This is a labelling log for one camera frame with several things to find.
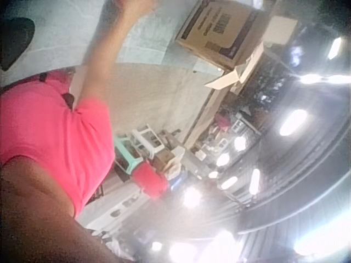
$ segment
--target beige wall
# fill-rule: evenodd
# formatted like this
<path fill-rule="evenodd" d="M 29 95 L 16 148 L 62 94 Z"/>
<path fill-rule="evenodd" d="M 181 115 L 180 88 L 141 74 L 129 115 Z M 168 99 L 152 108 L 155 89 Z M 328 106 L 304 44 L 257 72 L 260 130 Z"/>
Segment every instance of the beige wall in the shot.
<path fill-rule="evenodd" d="M 71 88 L 75 97 L 83 79 L 83 70 L 77 71 Z M 109 97 L 114 131 L 125 133 L 149 123 L 157 132 L 181 129 L 178 139 L 182 141 L 210 93 L 203 85 L 212 79 L 208 74 L 175 67 L 116 65 Z"/>

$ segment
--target ceiling light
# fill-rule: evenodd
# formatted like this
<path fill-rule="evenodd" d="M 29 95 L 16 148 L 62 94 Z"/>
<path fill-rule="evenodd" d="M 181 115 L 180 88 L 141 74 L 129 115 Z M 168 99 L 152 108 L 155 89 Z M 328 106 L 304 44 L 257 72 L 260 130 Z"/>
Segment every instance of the ceiling light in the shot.
<path fill-rule="evenodd" d="M 200 200 L 201 193 L 197 189 L 191 187 L 185 191 L 183 204 L 186 207 L 193 208 L 199 204 Z"/>
<path fill-rule="evenodd" d="M 171 246 L 169 256 L 174 263 L 193 263 L 196 248 L 191 244 L 176 243 Z"/>
<path fill-rule="evenodd" d="M 332 84 L 349 84 L 351 83 L 351 76 L 335 75 L 329 77 L 327 81 Z"/>
<path fill-rule="evenodd" d="M 224 153 L 217 159 L 217 166 L 225 166 L 229 163 L 230 157 L 228 153 Z"/>
<path fill-rule="evenodd" d="M 212 171 L 208 174 L 208 177 L 211 179 L 215 179 L 218 177 L 218 172 L 217 171 Z"/>
<path fill-rule="evenodd" d="M 229 178 L 227 181 L 225 181 L 224 183 L 222 183 L 222 185 L 220 187 L 223 190 L 227 190 L 230 186 L 232 186 L 236 182 L 237 182 L 237 177 L 233 176 L 233 177 Z"/>
<path fill-rule="evenodd" d="M 233 263 L 239 258 L 240 251 L 233 235 L 223 231 L 204 249 L 198 263 Z"/>
<path fill-rule="evenodd" d="M 351 242 L 350 226 L 351 211 L 302 237 L 295 244 L 294 250 L 303 256 L 321 258 L 331 255 Z"/>
<path fill-rule="evenodd" d="M 333 41 L 333 45 L 331 46 L 331 49 L 330 49 L 329 54 L 328 54 L 329 59 L 333 59 L 338 55 L 340 46 L 341 46 L 341 37 L 336 38 Z"/>
<path fill-rule="evenodd" d="M 289 136 L 295 132 L 306 120 L 307 112 L 305 110 L 295 110 L 285 120 L 280 128 L 281 136 Z"/>
<path fill-rule="evenodd" d="M 300 77 L 300 81 L 303 84 L 314 84 L 314 83 L 320 82 L 321 79 L 322 77 L 317 74 L 308 74 Z"/>
<path fill-rule="evenodd" d="M 258 169 L 254 169 L 252 172 L 252 177 L 251 177 L 251 183 L 250 183 L 250 194 L 256 195 L 258 192 L 258 186 L 259 186 L 259 177 L 261 175 L 261 172 Z"/>
<path fill-rule="evenodd" d="M 234 140 L 235 149 L 240 152 L 246 149 L 246 139 L 244 137 L 236 137 Z"/>
<path fill-rule="evenodd" d="M 160 242 L 153 242 L 152 246 L 151 246 L 151 249 L 153 251 L 160 251 L 162 249 L 162 243 L 160 243 Z"/>

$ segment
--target person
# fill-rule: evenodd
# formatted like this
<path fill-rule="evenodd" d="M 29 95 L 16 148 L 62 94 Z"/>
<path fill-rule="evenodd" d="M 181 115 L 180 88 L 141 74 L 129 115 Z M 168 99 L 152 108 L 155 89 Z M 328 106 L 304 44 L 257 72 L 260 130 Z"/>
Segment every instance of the person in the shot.
<path fill-rule="evenodd" d="M 74 217 L 114 159 L 108 81 L 122 43 L 153 0 L 115 1 L 120 13 L 92 51 L 76 108 L 57 79 L 1 96 L 1 262 L 123 262 Z"/>

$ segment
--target hand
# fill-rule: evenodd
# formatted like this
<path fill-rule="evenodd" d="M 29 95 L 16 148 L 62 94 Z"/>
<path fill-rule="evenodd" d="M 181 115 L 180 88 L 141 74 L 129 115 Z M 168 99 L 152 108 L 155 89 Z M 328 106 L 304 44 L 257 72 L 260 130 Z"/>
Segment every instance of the hand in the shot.
<path fill-rule="evenodd" d="M 114 0 L 127 18 L 137 21 L 139 18 L 151 13 L 156 7 L 155 0 Z"/>

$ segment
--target skin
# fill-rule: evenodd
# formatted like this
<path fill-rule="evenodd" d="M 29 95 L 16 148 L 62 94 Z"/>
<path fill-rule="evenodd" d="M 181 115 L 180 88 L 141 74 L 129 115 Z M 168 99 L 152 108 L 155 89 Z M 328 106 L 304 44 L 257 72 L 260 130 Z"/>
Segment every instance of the skin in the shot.
<path fill-rule="evenodd" d="M 153 0 L 120 0 L 121 13 L 92 52 L 81 97 L 106 101 L 123 41 Z M 35 161 L 17 156 L 1 168 L 1 262 L 126 262 L 73 218 L 71 200 Z"/>

